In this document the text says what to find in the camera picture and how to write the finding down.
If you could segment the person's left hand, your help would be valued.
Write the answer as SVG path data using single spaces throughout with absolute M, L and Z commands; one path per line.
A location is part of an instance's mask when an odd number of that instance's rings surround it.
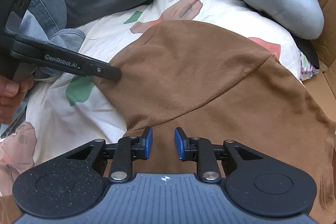
M 32 88 L 33 83 L 33 76 L 27 77 L 18 84 L 1 75 L 1 124 L 11 124 L 14 113 L 17 111 L 27 92 Z

